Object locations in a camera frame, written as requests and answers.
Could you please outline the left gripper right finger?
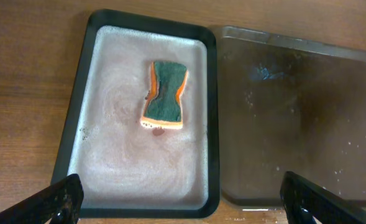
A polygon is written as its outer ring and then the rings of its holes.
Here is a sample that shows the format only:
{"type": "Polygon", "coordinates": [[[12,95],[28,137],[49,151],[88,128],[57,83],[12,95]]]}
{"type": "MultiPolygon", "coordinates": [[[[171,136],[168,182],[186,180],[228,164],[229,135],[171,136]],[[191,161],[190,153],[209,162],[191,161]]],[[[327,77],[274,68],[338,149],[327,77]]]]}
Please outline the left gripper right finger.
{"type": "Polygon", "coordinates": [[[350,204],[292,171],[285,173],[280,197],[289,224],[366,224],[366,210],[350,204]]]}

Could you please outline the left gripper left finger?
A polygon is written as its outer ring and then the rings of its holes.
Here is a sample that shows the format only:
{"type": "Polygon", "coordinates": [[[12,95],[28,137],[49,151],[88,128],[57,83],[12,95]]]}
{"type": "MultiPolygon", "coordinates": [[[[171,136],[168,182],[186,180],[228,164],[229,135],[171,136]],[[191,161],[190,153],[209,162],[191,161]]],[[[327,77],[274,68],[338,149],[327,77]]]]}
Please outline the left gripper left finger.
{"type": "Polygon", "coordinates": [[[71,174],[0,213],[0,223],[76,224],[84,199],[79,175],[71,174]]]}

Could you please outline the orange green sponge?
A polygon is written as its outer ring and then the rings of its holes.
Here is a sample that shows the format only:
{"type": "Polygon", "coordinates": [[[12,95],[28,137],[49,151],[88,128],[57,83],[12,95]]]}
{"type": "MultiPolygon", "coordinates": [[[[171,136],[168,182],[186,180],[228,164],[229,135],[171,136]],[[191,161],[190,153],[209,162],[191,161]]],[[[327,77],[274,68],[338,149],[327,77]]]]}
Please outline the orange green sponge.
{"type": "Polygon", "coordinates": [[[150,90],[140,123],[144,128],[181,129],[181,96],[189,76],[181,63],[156,60],[150,66],[150,90]]]}

